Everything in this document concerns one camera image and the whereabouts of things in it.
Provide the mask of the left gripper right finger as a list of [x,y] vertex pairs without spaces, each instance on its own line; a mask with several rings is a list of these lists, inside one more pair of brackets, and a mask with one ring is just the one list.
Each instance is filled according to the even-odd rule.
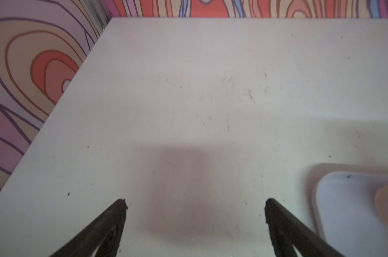
[[317,236],[273,198],[265,205],[265,218],[277,257],[341,257],[337,250]]

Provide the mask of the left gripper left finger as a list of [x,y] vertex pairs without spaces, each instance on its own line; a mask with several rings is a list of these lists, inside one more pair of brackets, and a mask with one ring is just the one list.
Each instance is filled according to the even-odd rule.
[[115,257],[118,254],[128,206],[118,199],[53,257]]

